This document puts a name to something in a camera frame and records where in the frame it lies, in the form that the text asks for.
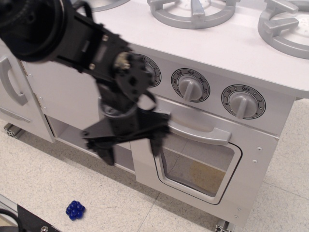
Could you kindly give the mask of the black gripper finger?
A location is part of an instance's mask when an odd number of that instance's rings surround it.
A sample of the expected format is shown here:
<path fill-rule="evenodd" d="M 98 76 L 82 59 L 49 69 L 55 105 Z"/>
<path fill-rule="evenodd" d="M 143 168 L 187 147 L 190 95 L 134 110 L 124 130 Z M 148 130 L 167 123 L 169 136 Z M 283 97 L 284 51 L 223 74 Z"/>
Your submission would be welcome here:
<path fill-rule="evenodd" d="M 151 135 L 149 137 L 151 151 L 154 157 L 157 157 L 162 149 L 166 135 Z"/>
<path fill-rule="evenodd" d="M 99 146 L 97 148 L 97 154 L 107 165 L 114 166 L 113 146 Z"/>

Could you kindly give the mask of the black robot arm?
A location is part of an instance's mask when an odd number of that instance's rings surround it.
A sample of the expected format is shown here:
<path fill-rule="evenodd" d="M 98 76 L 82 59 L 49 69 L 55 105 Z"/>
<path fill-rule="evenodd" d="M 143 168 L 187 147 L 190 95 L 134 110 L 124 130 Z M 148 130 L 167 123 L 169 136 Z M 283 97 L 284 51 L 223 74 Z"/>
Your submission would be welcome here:
<path fill-rule="evenodd" d="M 94 22 L 90 5 L 68 0 L 3 0 L 0 38 L 26 62 L 54 61 L 92 76 L 104 118 L 82 133 L 87 147 L 114 165 L 115 144 L 147 138 L 158 156 L 169 116 L 137 105 L 154 76 L 119 35 Z"/>

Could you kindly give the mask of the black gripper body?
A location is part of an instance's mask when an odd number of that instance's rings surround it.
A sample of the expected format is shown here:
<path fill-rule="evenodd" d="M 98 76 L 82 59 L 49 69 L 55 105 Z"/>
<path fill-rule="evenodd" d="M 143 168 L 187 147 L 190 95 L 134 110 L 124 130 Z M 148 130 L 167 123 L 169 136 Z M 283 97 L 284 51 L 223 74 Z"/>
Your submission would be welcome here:
<path fill-rule="evenodd" d="M 137 107 L 127 116 L 106 116 L 86 128 L 81 136 L 86 140 L 88 149 L 97 151 L 99 146 L 114 146 L 140 139 L 149 140 L 151 135 L 167 135 L 169 119 L 169 114 Z"/>

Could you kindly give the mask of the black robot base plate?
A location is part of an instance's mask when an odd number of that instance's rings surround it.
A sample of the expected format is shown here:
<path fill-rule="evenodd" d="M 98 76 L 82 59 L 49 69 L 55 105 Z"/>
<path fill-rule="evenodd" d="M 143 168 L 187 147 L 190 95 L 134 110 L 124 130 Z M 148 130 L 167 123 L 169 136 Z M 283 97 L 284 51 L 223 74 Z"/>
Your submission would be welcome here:
<path fill-rule="evenodd" d="M 28 232 L 60 232 L 55 226 L 17 205 L 17 215 Z"/>

